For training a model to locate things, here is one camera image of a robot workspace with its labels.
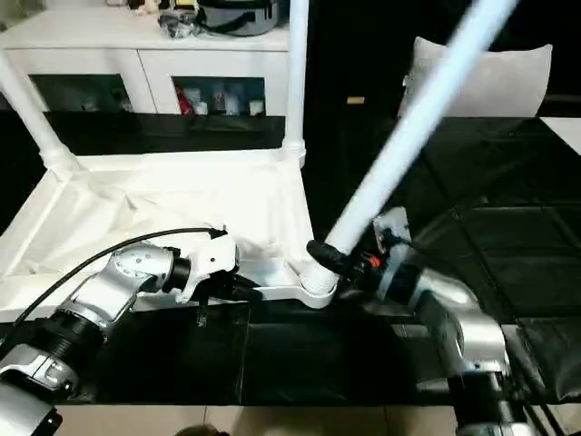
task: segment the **black cable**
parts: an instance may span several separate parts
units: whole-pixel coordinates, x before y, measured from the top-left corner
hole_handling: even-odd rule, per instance
[[[415,250],[416,252],[420,253],[424,257],[438,261],[443,266],[447,267],[451,273],[454,273],[462,282],[464,282],[465,284],[468,284],[468,280],[466,279],[464,274],[462,274],[456,266],[454,266],[452,263],[446,261],[443,257],[438,256],[437,254],[431,253],[427,248],[422,247],[422,246],[418,246],[416,243],[413,243],[412,241],[408,241],[407,239],[400,238],[400,237],[395,236],[393,234],[390,235],[389,237],[390,237],[391,241],[394,243],[403,243],[403,244],[407,245],[408,247],[412,248],[413,250]],[[512,350],[512,345],[510,344],[510,342],[508,340],[506,340],[506,345],[507,345],[507,353],[508,353],[509,359],[513,363],[515,363],[515,365],[514,365],[515,369],[517,369],[517,371],[522,375],[522,378],[524,379],[525,384],[527,385],[528,389],[533,394],[535,401],[538,402],[539,407],[541,408],[541,410],[543,411],[543,413],[547,417],[547,421],[550,424],[553,431],[555,432],[555,435],[556,436],[566,436],[566,432],[563,431],[563,429],[561,428],[561,425],[559,424],[558,420],[556,419],[555,414],[548,408],[548,406],[545,403],[542,402],[542,394],[540,393],[537,386],[535,385],[535,382],[533,380],[533,376],[528,372],[526,365],[524,365],[518,359],[517,354],[514,353],[514,351]],[[532,406],[530,405],[530,403],[528,403],[526,401],[524,401],[524,403],[525,403],[525,407],[530,407],[532,410]]]
[[[211,237],[216,237],[216,236],[220,236],[222,234],[225,234],[225,231],[213,229],[211,227],[208,227],[208,228],[184,227],[184,228],[172,229],[172,230],[162,230],[159,232],[147,233],[147,234],[142,234],[141,236],[136,236],[134,238],[128,239],[128,240],[123,241],[121,243],[117,243],[116,245],[113,245],[109,248],[106,248],[106,249],[102,250],[101,252],[98,252],[97,254],[91,256],[86,261],[79,263],[70,272],[65,274],[58,281],[56,281],[42,295],[40,295],[36,300],[34,300],[33,303],[30,304],[18,316],[18,318],[16,318],[16,320],[12,324],[12,327],[10,328],[10,330],[8,331],[6,336],[4,337],[4,340],[0,344],[0,359],[3,358],[5,356],[5,354],[7,353],[7,350],[5,350],[5,348],[7,347],[7,344],[9,344],[9,342],[14,338],[15,333],[22,326],[22,324],[26,321],[26,318],[28,318],[28,316],[33,312],[33,310],[36,309],[44,300],[46,300],[48,297],[50,297],[58,288],[60,288],[66,282],[71,280],[76,274],[78,274],[81,270],[86,268],[88,265],[101,259],[102,257],[106,256],[107,254],[111,254],[111,253],[113,253],[113,252],[115,252],[123,247],[126,247],[127,245],[131,245],[133,243],[139,243],[139,242],[145,241],[147,239],[152,239],[152,238],[157,238],[160,236],[165,236],[168,234],[177,234],[177,233],[209,233]]]

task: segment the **black table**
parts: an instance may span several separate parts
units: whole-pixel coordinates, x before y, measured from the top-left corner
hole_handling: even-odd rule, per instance
[[[269,148],[283,120],[51,114],[76,154]],[[394,121],[309,120],[303,179],[324,238]],[[44,172],[14,114],[5,145],[4,229]],[[453,263],[536,375],[544,401],[581,388],[581,158],[540,120],[446,120],[386,205],[414,241]],[[372,243],[367,235],[362,245]],[[425,328],[393,306],[335,302],[132,313],[72,402],[375,405],[448,401]]]

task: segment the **red item in cabinet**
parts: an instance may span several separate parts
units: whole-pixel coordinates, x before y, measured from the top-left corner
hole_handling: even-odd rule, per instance
[[[182,115],[194,114],[193,107],[188,101],[188,99],[185,97],[183,89],[176,87],[175,93],[177,93],[178,96],[178,103],[180,104],[180,111],[182,111]]]

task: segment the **white cloth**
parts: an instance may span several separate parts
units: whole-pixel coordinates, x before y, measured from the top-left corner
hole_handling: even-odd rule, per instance
[[[444,45],[416,38],[399,115],[405,113],[447,50]],[[535,50],[482,54],[447,116],[535,116],[547,92],[552,51],[552,45],[545,45]]]

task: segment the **white pole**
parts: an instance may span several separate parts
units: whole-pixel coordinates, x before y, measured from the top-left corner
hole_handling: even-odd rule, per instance
[[[477,0],[463,17],[448,53],[422,86],[375,163],[353,194],[326,242],[349,254],[380,212],[486,50],[517,0]],[[307,292],[333,291],[337,276],[317,263],[301,276]]]
[[[0,89],[36,141],[44,166],[66,177],[81,166],[46,120],[6,52],[0,49]]]
[[[306,148],[302,137],[307,69],[307,34],[309,32],[309,0],[290,1],[289,88],[282,150],[304,165]]]

